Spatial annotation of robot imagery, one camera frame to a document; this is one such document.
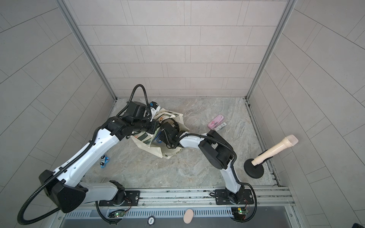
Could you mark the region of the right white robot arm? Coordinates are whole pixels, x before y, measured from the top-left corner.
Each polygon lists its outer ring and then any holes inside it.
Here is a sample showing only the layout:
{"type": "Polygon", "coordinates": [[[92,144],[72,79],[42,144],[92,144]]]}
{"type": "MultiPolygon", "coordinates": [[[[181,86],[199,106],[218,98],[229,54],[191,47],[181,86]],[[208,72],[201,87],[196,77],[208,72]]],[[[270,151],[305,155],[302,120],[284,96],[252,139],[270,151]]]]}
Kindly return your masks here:
{"type": "Polygon", "coordinates": [[[238,180],[233,167],[237,155],[233,147],[215,130],[202,135],[181,131],[179,124],[172,119],[162,121],[160,129],[159,139],[166,144],[167,148],[199,149],[209,163],[220,170],[227,191],[227,196],[223,197],[225,200],[230,200],[234,204],[242,200],[244,186],[238,180]]]}

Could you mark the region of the pink compass set case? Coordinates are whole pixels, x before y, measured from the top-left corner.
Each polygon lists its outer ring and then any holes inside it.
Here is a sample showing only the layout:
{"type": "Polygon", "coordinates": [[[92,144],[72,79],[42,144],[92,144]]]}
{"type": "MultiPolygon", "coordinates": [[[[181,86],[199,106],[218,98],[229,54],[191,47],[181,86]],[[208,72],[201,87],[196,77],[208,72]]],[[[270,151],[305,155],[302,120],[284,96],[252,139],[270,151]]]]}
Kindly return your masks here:
{"type": "Polygon", "coordinates": [[[223,121],[224,121],[224,116],[217,115],[212,121],[208,123],[208,128],[214,130],[216,127],[222,124],[223,121]]]}

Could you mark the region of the clear plastic stationery box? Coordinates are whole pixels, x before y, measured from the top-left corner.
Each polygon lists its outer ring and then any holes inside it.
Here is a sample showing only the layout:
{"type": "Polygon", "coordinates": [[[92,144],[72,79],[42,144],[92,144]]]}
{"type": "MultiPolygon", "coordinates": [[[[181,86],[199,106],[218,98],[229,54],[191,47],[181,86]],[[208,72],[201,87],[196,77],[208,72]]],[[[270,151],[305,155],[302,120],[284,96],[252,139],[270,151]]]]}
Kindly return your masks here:
{"type": "Polygon", "coordinates": [[[222,123],[219,126],[217,126],[216,128],[214,128],[215,131],[219,131],[220,129],[224,128],[227,124],[226,123],[222,123]]]}

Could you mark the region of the floral canvas tote bag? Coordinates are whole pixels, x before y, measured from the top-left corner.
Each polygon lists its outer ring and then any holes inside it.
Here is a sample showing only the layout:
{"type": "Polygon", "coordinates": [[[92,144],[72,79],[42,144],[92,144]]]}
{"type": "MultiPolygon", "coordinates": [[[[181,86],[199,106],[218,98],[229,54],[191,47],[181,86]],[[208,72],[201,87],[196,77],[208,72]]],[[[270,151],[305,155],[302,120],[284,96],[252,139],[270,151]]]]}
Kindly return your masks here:
{"type": "Polygon", "coordinates": [[[188,131],[183,121],[183,114],[164,108],[154,111],[154,120],[161,124],[154,134],[140,132],[132,136],[133,142],[142,149],[159,158],[169,159],[178,154],[182,148],[176,145],[181,133],[188,131]]]}

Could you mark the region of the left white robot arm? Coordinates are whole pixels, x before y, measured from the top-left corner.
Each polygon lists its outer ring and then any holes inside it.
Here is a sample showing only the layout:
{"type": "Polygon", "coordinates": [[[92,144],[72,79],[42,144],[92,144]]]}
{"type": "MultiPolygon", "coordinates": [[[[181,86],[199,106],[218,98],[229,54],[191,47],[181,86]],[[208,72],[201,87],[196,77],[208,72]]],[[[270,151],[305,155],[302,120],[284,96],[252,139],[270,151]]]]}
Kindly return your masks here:
{"type": "Polygon", "coordinates": [[[110,206],[124,204],[125,189],[117,181],[92,184],[81,183],[81,179],[106,151],[127,136],[142,131],[153,134],[159,124],[154,119],[147,120],[144,115],[155,116],[160,109],[156,102],[149,105],[130,102],[122,116],[113,116],[97,128],[92,140],[73,157],[54,171],[46,170],[39,176],[40,181],[45,182],[57,172],[61,172],[60,176],[46,186],[46,195],[63,213],[69,213],[81,204],[94,201],[104,200],[110,206]]]}

